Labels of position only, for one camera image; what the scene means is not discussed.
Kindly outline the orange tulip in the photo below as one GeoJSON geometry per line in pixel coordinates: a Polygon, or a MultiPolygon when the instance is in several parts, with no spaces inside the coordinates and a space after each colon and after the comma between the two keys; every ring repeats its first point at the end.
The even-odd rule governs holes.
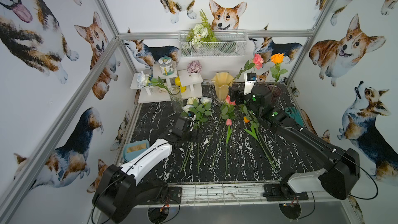
{"type": "Polygon", "coordinates": [[[276,169],[276,162],[275,158],[265,141],[264,136],[261,133],[260,125],[255,122],[251,117],[248,115],[244,117],[244,123],[250,127],[248,129],[244,129],[245,132],[247,132],[250,136],[252,136],[257,143],[260,145],[261,150],[263,151],[265,157],[267,158],[268,162],[270,163],[271,167],[273,170],[276,169]]]}

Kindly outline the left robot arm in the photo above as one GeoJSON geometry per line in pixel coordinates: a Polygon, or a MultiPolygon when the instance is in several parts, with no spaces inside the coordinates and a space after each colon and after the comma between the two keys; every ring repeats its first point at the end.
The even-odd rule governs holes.
{"type": "Polygon", "coordinates": [[[92,204],[115,224],[121,223],[132,208],[147,201],[161,199],[169,202],[167,183],[155,178],[141,180],[157,164],[168,158],[176,145],[198,142],[203,132],[194,129],[196,115],[189,111],[179,116],[171,131],[163,133],[147,150],[121,165],[110,165],[103,173],[92,204]]]}

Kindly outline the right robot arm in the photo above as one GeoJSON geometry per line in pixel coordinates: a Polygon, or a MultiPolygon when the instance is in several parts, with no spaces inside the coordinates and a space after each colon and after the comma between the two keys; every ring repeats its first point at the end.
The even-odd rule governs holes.
{"type": "Polygon", "coordinates": [[[276,136],[306,149],[321,166],[317,171],[290,173],[265,197],[290,199],[304,192],[327,192],[332,197],[345,200],[360,179],[359,154],[353,149],[342,148],[326,142],[297,124],[284,110],[272,102],[272,93],[261,86],[254,86],[249,94],[229,88],[230,100],[243,105],[258,120],[260,126],[276,136]]]}

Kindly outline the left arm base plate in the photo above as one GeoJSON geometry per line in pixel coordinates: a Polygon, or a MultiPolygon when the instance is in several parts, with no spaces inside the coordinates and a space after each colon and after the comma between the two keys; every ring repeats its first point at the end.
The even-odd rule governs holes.
{"type": "Polygon", "coordinates": [[[160,192],[158,202],[161,204],[181,203],[182,187],[166,187],[160,192]]]}

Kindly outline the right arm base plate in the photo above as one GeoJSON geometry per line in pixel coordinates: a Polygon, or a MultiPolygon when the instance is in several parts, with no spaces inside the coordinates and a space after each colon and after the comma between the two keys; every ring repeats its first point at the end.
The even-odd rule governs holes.
{"type": "Polygon", "coordinates": [[[289,186],[276,183],[276,184],[264,184],[264,194],[263,197],[267,201],[293,201],[293,200],[308,200],[308,194],[306,192],[296,193],[289,186]]]}

